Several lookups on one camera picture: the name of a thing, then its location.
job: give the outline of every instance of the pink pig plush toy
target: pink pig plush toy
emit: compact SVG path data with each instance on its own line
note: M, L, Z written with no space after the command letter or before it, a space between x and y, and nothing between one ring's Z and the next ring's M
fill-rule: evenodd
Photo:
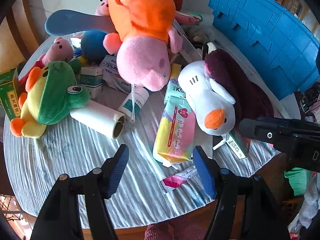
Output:
M169 38L173 53L178 53L182 47L182 38L172 25L173 0L103 0L102 3L96 14L109 10L118 32L107 34L103 46L109 54L118 52L117 67L121 77L132 86L161 90L171 72L167 51Z
M50 46L49 50L42 54L40 58L34 63L27 74L24 75L19 80L20 91L23 92L26 87L26 82L31 70L37 66L39 68L44 68L49 62L52 61L69 61L73 58L73 49L69 41L58 37L54 40L53 44Z

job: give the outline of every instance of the paper roll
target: paper roll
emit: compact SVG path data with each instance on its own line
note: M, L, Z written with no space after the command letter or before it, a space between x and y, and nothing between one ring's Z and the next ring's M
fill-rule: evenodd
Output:
M70 115L80 123L112 139L120 135L125 122L123 113L92 100L86 106L71 109Z

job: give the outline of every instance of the green frog plush toy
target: green frog plush toy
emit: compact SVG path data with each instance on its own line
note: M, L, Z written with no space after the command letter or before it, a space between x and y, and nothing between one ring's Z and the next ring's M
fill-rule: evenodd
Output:
M43 69L34 67L26 82L27 93L19 97L20 118L10 122L13 135L39 138L49 124L56 124L70 109L85 106L90 95L85 86L77 85L72 67L54 61Z

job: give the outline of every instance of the blue plastic crate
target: blue plastic crate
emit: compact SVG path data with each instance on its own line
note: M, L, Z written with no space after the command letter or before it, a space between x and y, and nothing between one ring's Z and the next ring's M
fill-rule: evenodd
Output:
M213 25L250 60L281 100L319 77L319 42L274 0L210 0Z

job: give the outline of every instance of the orange plush clothing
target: orange plush clothing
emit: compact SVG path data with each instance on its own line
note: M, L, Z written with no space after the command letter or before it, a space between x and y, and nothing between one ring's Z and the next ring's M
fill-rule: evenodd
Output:
M120 40L150 36L168 43L175 14L173 0L108 0L112 22Z

